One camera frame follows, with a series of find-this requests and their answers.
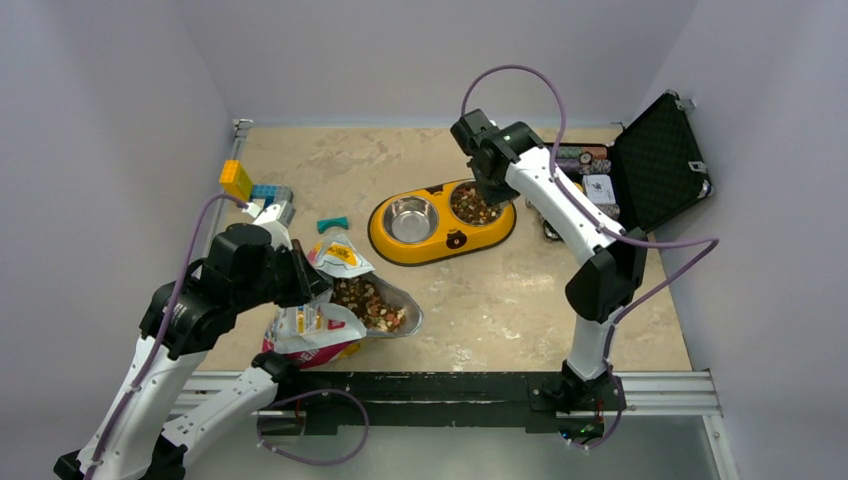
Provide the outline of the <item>white yellow pet food bag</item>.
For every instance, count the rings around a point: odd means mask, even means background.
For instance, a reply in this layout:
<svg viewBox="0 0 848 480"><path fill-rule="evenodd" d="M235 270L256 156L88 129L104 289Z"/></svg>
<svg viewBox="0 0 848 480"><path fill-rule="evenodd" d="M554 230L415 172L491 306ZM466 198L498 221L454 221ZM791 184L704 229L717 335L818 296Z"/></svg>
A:
<svg viewBox="0 0 848 480"><path fill-rule="evenodd" d="M304 306L279 308L262 352L303 369L355 354L369 339L398 339L420 329L424 314L410 294L385 281L344 234L324 237L307 259L331 289Z"/></svg>

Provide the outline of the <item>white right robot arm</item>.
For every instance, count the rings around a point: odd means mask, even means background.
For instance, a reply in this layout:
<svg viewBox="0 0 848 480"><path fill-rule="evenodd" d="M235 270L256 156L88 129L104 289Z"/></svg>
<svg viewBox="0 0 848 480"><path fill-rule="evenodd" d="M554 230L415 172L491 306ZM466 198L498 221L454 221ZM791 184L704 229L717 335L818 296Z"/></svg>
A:
<svg viewBox="0 0 848 480"><path fill-rule="evenodd" d="M647 252L640 230L623 227L594 206L550 159L551 151L525 123L496 126L479 109L450 132L468 157L489 204L525 197L567 245L579 265L565 296L576 313L574 338L554 395L576 407L596 399L612 379L614 325L641 286Z"/></svg>

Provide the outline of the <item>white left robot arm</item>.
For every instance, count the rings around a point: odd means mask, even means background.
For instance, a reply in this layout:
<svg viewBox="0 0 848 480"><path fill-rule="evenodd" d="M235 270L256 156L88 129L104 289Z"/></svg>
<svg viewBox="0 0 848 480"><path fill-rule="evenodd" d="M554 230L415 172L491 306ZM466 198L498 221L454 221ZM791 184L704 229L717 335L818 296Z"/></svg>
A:
<svg viewBox="0 0 848 480"><path fill-rule="evenodd" d="M279 225L233 224L208 255L157 289L140 324L127 375L88 444L61 456L61 479L182 479L240 415L297 399L297 370L261 354L236 383L181 419L168 419L186 381L239 314L273 303L298 307L332 287Z"/></svg>

